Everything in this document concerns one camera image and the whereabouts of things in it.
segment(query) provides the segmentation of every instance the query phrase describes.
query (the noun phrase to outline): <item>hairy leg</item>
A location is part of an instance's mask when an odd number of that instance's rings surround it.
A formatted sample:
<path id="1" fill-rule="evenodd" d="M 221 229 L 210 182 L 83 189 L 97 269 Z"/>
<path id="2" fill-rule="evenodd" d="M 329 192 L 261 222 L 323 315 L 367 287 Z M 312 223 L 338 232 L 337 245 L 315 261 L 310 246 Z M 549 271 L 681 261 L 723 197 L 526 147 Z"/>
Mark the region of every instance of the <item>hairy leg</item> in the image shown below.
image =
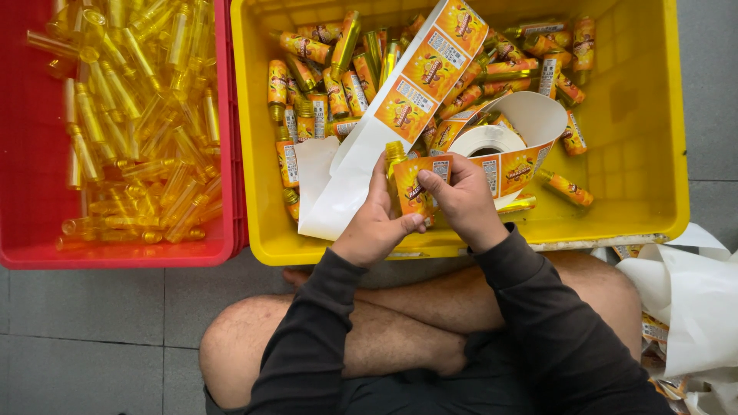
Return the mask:
<path id="1" fill-rule="evenodd" d="M 221 408 L 251 400 L 261 357 L 282 321 L 291 295 L 262 295 L 227 307 L 200 344 L 200 370 Z M 466 364 L 466 338 L 374 304 L 356 301 L 346 337 L 344 377 L 379 376 L 411 368 L 452 374 Z"/>
<path id="2" fill-rule="evenodd" d="M 613 328 L 635 359 L 641 354 L 641 300 L 630 280 L 615 267 L 573 251 L 545 253 L 561 276 Z M 287 270 L 298 287 L 308 274 Z M 359 289 L 356 298 L 415 320 L 463 335 L 499 329 L 505 321 L 479 267 L 390 289 Z"/>

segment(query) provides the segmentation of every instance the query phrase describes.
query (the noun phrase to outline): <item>dark shorts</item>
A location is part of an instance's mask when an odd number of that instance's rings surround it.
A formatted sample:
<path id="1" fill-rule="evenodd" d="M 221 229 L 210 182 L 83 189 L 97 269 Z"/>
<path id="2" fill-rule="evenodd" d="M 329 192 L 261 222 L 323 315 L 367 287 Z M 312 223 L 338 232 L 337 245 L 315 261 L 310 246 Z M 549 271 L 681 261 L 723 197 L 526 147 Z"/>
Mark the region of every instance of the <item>dark shorts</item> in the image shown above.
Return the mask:
<path id="1" fill-rule="evenodd" d="M 341 413 L 386 414 L 534 414 L 527 370 L 508 332 L 474 333 L 464 350 L 469 364 L 460 373 L 439 377 L 416 369 L 382 377 L 346 380 Z M 222 410 L 205 391 L 207 415 L 240 415 Z"/>

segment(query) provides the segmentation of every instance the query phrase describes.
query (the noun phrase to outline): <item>hand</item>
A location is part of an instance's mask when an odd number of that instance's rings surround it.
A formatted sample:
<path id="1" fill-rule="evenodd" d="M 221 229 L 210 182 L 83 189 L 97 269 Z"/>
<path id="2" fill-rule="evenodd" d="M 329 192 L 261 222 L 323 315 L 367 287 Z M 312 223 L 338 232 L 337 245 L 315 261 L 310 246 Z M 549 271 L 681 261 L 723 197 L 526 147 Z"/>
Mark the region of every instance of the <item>hand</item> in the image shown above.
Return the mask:
<path id="1" fill-rule="evenodd" d="M 487 175 L 481 167 L 456 153 L 451 165 L 451 185 L 428 170 L 418 172 L 418 181 L 444 212 L 446 221 L 476 253 L 504 241 L 509 232 L 494 208 Z"/>
<path id="2" fill-rule="evenodd" d="M 415 230 L 425 232 L 421 214 L 411 213 L 394 219 L 391 212 L 382 152 L 372 171 L 366 201 L 331 249 L 346 261 L 368 268 L 387 258 L 405 236 Z"/>

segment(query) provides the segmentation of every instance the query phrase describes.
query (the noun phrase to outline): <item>dark long sleeve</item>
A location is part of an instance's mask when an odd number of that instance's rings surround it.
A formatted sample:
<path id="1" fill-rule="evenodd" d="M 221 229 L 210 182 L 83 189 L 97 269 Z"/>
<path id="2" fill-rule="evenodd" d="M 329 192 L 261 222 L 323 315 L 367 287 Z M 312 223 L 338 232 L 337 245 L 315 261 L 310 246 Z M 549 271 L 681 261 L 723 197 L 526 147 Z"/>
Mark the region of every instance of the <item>dark long sleeve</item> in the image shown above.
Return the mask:
<path id="1" fill-rule="evenodd" d="M 348 315 L 367 271 L 325 250 L 266 345 L 247 414 L 336 412 Z"/>
<path id="2" fill-rule="evenodd" d="M 561 282 L 517 227 L 475 255 L 547 414 L 671 414 L 615 332 Z"/>

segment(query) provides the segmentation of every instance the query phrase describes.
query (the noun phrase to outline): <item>man's left hand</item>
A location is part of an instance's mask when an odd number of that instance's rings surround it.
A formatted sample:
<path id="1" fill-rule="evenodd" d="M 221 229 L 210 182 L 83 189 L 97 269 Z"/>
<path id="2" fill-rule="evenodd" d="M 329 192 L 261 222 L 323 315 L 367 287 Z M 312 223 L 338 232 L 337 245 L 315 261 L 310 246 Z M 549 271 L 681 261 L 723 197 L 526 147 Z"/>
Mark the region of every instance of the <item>man's left hand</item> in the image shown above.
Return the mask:
<path id="1" fill-rule="evenodd" d="M 405 236 L 416 230 L 426 230 L 421 214 L 394 219 L 383 152 L 374 165 L 366 201 L 331 249 L 346 261 L 368 268 L 387 258 Z"/>

